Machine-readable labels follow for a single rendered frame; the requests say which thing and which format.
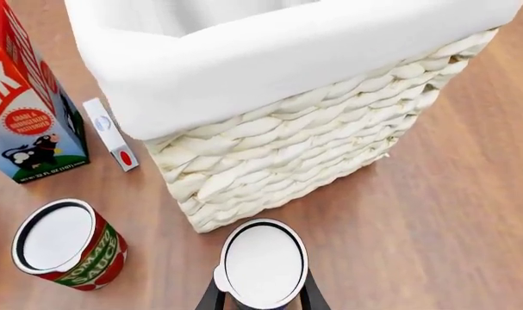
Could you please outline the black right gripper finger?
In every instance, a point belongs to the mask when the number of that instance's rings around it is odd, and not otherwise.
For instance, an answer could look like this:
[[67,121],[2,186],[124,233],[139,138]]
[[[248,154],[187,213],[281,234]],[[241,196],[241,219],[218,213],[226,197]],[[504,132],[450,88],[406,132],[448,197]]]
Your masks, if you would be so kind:
[[196,310],[224,310],[225,293],[220,291],[212,278],[201,300],[196,306]]

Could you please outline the white-lidded soup tin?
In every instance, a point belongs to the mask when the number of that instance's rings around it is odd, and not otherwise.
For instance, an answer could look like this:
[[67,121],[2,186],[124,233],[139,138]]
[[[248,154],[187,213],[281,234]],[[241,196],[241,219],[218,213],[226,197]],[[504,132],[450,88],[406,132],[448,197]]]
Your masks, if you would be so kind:
[[255,219],[229,234],[213,278],[239,310],[284,310],[307,275],[308,255],[299,235],[282,221]]

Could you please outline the white woven basket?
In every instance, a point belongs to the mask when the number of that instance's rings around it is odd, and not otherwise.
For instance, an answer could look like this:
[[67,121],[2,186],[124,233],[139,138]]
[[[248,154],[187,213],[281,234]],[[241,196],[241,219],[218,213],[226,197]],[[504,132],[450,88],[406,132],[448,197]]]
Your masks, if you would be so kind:
[[65,0],[116,123],[196,232],[378,159],[523,0]]

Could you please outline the red tomato sauce tin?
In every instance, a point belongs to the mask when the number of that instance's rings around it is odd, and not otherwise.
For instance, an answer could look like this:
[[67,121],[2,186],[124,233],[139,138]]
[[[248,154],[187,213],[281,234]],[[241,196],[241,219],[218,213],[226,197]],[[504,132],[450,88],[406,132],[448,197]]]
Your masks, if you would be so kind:
[[126,240],[87,202],[65,198],[38,208],[11,246],[23,273],[79,291],[107,286],[121,273]]

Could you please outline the small white box, red dot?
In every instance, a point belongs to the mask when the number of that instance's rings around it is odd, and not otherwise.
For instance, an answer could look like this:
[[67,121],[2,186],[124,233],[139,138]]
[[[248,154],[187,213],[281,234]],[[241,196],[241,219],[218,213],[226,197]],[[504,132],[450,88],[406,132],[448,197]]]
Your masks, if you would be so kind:
[[98,98],[94,98],[84,102],[83,106],[101,141],[121,169],[124,172],[128,172],[138,167],[139,162],[137,158],[123,139],[117,125],[101,101]]

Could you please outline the red and white milk carton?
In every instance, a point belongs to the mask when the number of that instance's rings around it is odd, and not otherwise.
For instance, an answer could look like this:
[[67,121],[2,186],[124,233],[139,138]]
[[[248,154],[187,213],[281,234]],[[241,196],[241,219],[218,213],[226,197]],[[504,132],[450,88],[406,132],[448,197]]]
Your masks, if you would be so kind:
[[28,183],[89,162],[82,116],[0,0],[0,171]]

